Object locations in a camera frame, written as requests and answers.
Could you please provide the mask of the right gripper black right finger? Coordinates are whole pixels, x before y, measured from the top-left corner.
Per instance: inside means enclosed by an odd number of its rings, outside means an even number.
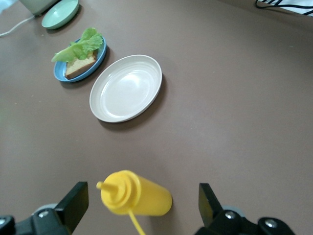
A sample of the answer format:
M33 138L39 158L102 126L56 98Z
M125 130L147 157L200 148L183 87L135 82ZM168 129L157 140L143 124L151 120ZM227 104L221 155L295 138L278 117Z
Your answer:
M262 217L254 224L233 209L223 209L208 183L199 184L198 207L204 226L194 235L296 235L280 219Z

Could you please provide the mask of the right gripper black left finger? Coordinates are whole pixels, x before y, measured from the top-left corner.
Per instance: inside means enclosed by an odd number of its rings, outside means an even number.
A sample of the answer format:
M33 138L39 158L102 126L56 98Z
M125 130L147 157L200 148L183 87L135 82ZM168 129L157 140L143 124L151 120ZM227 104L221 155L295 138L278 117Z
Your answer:
M78 182L56 206L39 209L23 221L0 215L0 235L72 235L88 207L88 183Z

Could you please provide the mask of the yellow squeeze bottle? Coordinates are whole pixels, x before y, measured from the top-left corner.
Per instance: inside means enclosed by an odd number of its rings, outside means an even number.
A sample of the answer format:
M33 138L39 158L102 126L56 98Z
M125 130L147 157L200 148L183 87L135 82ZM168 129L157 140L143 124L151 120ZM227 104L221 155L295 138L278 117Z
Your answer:
M96 184L102 203L112 213L128 215L139 235L146 235L136 216L163 216L172 207L172 195L166 188L132 171L110 174Z

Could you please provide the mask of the brown bread slice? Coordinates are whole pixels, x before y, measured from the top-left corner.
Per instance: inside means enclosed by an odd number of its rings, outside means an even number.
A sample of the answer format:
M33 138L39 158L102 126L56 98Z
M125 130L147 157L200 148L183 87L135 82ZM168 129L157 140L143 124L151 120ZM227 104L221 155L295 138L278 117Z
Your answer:
M95 50L88 54L86 59L74 59L66 64L65 78L74 79L90 69L97 61L98 51Z

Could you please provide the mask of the green lettuce leaf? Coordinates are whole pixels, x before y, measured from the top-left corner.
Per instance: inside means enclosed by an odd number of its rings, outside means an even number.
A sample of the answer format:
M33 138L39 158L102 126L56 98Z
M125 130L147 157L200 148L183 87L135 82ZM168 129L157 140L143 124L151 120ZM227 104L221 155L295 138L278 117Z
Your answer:
M84 60L103 44L102 35L93 27L85 29L77 42L57 52L51 59L52 62L71 62L75 59Z

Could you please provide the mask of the beige round plate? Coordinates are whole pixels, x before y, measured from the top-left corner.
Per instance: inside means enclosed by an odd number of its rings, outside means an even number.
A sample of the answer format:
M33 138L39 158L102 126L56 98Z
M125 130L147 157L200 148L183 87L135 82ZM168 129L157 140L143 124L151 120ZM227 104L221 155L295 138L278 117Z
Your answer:
M154 58L130 55L115 61L98 76L90 92L89 106L101 121L128 121L154 102L161 84L162 70Z

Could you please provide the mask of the blue round plate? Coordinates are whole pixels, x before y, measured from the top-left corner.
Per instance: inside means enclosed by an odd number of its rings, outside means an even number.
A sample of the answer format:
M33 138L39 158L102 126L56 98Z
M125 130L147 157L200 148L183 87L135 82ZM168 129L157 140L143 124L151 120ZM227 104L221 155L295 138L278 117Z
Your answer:
M106 56L107 44L106 44L106 40L104 37L102 37L102 41L103 41L103 43L97 51L96 62L88 70L86 70L85 72L81 73L80 75L78 75L72 79L67 79L65 77L66 63L65 62L56 62L54 65L54 76L55 76L55 78L61 82L73 83L73 82L83 80L86 77L90 76L93 72L95 72L98 69L98 67L101 65L101 63L103 62L103 60Z

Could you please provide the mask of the green round plate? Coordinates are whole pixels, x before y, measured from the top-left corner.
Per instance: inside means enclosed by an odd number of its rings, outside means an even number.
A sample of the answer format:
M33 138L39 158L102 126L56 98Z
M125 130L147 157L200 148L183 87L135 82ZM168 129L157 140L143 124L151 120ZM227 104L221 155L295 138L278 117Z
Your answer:
M79 0L61 0L51 7L42 19L42 27L58 29L67 24L78 12Z

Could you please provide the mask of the beige chrome toaster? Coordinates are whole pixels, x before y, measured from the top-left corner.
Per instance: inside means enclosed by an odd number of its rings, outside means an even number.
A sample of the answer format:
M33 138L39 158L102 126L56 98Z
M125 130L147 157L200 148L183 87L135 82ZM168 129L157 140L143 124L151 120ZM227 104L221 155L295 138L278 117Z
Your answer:
M39 16L60 0L19 0L34 16Z

